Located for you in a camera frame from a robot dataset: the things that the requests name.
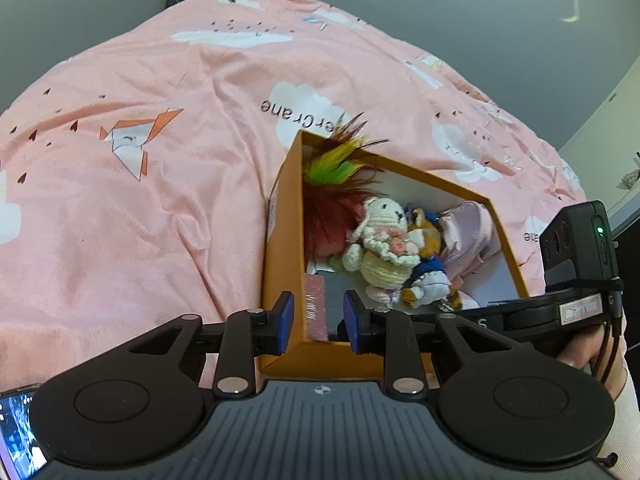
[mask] smartphone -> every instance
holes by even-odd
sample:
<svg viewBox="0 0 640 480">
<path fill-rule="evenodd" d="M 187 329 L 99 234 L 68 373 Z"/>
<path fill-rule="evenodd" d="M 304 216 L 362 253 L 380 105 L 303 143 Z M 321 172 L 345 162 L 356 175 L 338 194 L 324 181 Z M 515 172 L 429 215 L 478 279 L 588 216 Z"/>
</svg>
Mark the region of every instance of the smartphone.
<svg viewBox="0 0 640 480">
<path fill-rule="evenodd" d="M 8 480 L 26 480 L 46 463 L 29 423 L 29 407 L 38 386 L 0 394 L 0 473 Z"/>
</svg>

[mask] open box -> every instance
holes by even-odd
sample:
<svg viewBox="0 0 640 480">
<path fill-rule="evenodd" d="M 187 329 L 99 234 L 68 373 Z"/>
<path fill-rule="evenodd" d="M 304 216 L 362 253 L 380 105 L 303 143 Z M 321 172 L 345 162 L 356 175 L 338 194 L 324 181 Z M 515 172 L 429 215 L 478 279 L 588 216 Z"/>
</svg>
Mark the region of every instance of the open box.
<svg viewBox="0 0 640 480">
<path fill-rule="evenodd" d="M 270 309 L 283 290 L 290 290 L 295 299 L 295 316 L 286 354 L 262 356 L 260 371 L 270 378 L 347 379 L 380 378 L 383 359 L 380 356 L 356 355 L 350 345 L 337 341 L 318 341 L 310 337 L 308 328 L 314 318 L 312 298 L 307 301 L 306 264 L 303 238 L 302 170 L 305 153 L 324 141 L 323 137 L 300 130 L 280 168 L 269 202 L 267 239 L 262 281 L 262 304 Z M 370 186 L 401 204 L 413 203 L 439 213 L 465 200 L 483 204 L 491 213 L 502 243 L 499 253 L 489 258 L 479 272 L 465 276 L 461 290 L 480 306 L 491 301 L 526 298 L 527 289 L 518 270 L 506 234 L 491 201 L 471 190 L 457 186 L 437 176 L 369 152 L 358 150 L 353 158 L 364 158 L 379 168 L 378 184 Z M 363 293 L 364 280 L 355 278 L 354 289 L 366 306 L 374 307 Z M 406 308 L 406 312 L 423 312 Z M 431 360 L 423 356 L 427 372 L 432 372 Z"/>
</svg>

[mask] crocheted bunny doll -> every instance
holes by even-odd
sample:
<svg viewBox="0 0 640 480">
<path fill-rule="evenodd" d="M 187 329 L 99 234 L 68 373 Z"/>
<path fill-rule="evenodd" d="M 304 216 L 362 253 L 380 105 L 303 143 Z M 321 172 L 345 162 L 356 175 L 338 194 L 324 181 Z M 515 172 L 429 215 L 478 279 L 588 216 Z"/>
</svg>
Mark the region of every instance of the crocheted bunny doll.
<svg viewBox="0 0 640 480">
<path fill-rule="evenodd" d="M 348 240 L 342 265 L 359 270 L 369 285 L 366 294 L 391 306 L 399 299 L 402 284 L 420 263 L 418 246 L 407 238 L 407 222 L 398 202 L 390 198 L 369 198 L 364 219 Z"/>
</svg>

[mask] doll hair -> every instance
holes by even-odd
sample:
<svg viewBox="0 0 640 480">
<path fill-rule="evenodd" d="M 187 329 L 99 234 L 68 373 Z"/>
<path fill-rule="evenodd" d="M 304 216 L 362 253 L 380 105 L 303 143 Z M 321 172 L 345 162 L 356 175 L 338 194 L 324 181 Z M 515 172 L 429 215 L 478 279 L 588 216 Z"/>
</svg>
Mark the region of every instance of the doll hair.
<svg viewBox="0 0 640 480">
<path fill-rule="evenodd" d="M 350 160 L 354 150 L 375 146 L 386 140 L 366 143 L 356 134 L 366 121 L 357 123 L 362 114 L 343 124 L 337 121 L 334 133 L 323 142 L 305 164 L 302 183 L 305 260 L 344 251 L 347 238 L 366 213 L 363 204 L 377 194 L 367 186 L 374 183 L 376 169 Z"/>
</svg>

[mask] pink blanket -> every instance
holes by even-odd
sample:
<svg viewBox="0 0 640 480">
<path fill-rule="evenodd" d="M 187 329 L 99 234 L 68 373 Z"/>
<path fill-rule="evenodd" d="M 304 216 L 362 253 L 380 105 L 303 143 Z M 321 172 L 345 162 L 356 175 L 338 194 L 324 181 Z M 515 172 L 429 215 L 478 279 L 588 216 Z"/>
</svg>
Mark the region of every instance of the pink blanket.
<svg viewBox="0 0 640 480">
<path fill-rule="evenodd" d="M 584 200 L 549 144 L 322 2 L 189 0 L 53 67 L 0 118 L 0 390 L 185 312 L 257 306 L 287 147 L 344 112 L 393 139 L 379 152 L 491 197 L 543 292 L 538 235 Z"/>
</svg>

